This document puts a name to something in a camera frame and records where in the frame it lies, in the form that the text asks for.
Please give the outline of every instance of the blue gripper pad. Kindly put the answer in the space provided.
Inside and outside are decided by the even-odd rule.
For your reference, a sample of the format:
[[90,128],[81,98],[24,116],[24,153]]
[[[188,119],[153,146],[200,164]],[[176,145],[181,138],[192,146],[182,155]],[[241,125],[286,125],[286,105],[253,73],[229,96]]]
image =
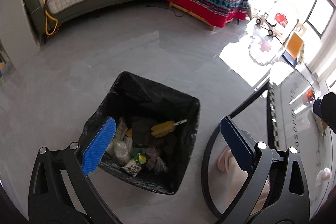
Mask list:
[[82,169],[84,175],[87,176],[90,172],[96,170],[115,133],[116,122],[109,117],[83,153]]
[[221,133],[235,157],[241,170],[250,173],[254,170],[254,147],[241,133],[229,116],[222,119],[220,123]]

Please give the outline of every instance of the yellow object in trash can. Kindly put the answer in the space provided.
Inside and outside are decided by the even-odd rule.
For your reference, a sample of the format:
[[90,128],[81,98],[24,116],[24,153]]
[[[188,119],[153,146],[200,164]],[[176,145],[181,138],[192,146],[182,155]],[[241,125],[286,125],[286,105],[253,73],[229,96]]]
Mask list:
[[152,136],[155,138],[166,136],[167,134],[173,132],[176,128],[176,126],[187,122],[187,120],[182,120],[179,122],[174,121],[167,121],[160,124],[157,124],[151,128],[152,130]]

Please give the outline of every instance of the glass table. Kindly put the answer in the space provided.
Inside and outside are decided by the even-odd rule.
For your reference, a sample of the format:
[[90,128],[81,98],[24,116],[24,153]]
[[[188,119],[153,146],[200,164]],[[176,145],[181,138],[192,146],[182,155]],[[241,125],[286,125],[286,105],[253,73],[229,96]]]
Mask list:
[[[268,100],[273,134],[268,132],[268,142],[271,148],[286,151],[293,146],[300,153],[309,188],[310,217],[328,196],[335,174],[335,135],[329,127],[323,131],[318,126],[320,120],[312,109],[315,94],[315,90],[299,71],[283,62],[273,65]],[[325,167],[332,171],[332,176],[319,183],[316,181],[317,174]]]

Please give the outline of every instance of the dark blue gripper pad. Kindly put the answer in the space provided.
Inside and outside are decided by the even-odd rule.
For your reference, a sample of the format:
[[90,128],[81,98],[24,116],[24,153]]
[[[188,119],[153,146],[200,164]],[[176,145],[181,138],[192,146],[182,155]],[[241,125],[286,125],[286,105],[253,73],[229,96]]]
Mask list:
[[240,169],[253,172],[255,150],[229,116],[222,119],[220,130]]

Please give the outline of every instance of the yellow strap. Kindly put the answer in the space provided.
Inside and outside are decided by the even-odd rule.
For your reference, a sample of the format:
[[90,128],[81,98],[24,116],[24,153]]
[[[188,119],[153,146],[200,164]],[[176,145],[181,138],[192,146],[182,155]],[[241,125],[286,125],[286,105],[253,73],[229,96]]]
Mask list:
[[[46,15],[45,17],[45,33],[47,34],[47,36],[51,36],[55,33],[58,32],[58,19],[52,17],[47,10],[44,9],[44,13]],[[50,18],[51,20],[55,21],[55,28],[53,29],[53,31],[51,33],[48,32],[48,18]]]

